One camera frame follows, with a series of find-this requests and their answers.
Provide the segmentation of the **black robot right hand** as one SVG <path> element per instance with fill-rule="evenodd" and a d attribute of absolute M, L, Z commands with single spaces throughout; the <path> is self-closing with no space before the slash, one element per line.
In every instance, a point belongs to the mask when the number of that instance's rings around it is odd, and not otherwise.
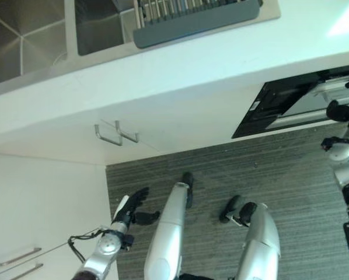
<path fill-rule="evenodd" d="M 326 109 L 329 119 L 338 122 L 349 122 L 349 106 L 340 105 L 337 100 L 332 100 Z"/>

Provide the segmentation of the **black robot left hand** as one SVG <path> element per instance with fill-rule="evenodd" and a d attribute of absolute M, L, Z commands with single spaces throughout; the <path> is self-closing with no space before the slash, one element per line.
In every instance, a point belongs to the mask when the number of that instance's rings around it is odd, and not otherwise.
<path fill-rule="evenodd" d="M 133 195 L 129 196 L 124 206 L 117 212 L 117 215 L 113 219 L 114 222 L 122 222 L 126 227 L 130 227 L 130 224 L 137 224 L 141 226 L 151 225 L 156 222 L 160 217 L 160 212 L 154 213 L 137 212 L 137 208 L 143 205 L 143 202 L 149 195 L 149 187 L 144 187 Z"/>

